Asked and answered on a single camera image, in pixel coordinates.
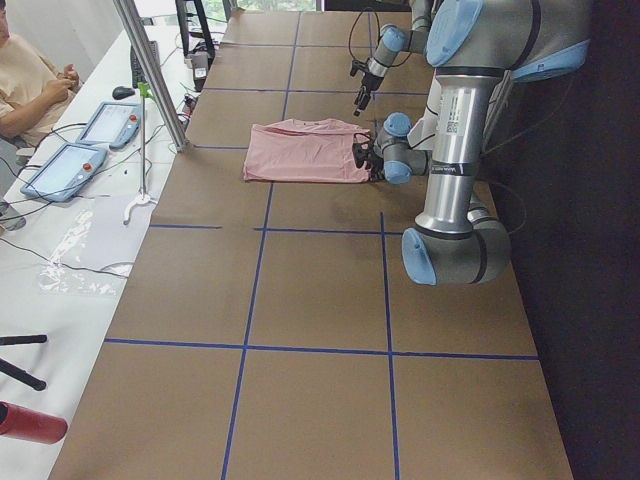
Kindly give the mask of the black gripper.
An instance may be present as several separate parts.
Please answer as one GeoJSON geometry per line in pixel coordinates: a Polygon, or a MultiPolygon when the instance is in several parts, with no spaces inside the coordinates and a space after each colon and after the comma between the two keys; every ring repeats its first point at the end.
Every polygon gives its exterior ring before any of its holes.
{"type": "Polygon", "coordinates": [[[364,112],[371,99],[371,94],[377,91],[388,70],[388,66],[377,57],[370,57],[367,61],[351,60],[349,75],[355,77],[362,74],[361,85],[354,100],[354,115],[360,116],[364,112]]]}
{"type": "Polygon", "coordinates": [[[370,134],[355,133],[352,141],[352,154],[358,169],[368,172],[370,182],[385,180],[384,160],[376,151],[376,140],[370,134]]]}

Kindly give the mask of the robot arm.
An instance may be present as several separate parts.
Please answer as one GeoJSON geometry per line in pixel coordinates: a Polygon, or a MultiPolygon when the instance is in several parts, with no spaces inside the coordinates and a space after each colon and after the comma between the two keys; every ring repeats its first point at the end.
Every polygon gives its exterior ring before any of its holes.
{"type": "Polygon", "coordinates": [[[348,49],[352,57],[349,75],[355,77],[362,74],[361,84],[354,100],[355,116],[359,116],[366,110],[374,92],[378,91],[387,72],[391,68],[398,67],[396,58],[400,53],[423,53],[427,38],[431,30],[433,17],[437,11],[437,1],[397,1],[397,4],[408,5],[411,9],[411,28],[403,29],[394,24],[380,26],[377,13],[370,7],[366,7],[357,17],[354,25],[365,12],[374,14],[378,29],[378,43],[373,54],[366,60],[359,60],[350,50],[352,32],[349,34],[348,49]]]}
{"type": "Polygon", "coordinates": [[[412,23],[382,27],[366,61],[354,105],[367,107],[402,52],[422,54],[434,76],[423,117],[390,114],[377,135],[354,150],[358,167],[392,184],[427,177],[423,211],[402,236],[405,270],[423,285],[475,284],[509,263],[505,227],[474,193],[495,111],[495,88],[569,74],[585,62],[592,5],[588,1],[414,1],[412,23]]]}

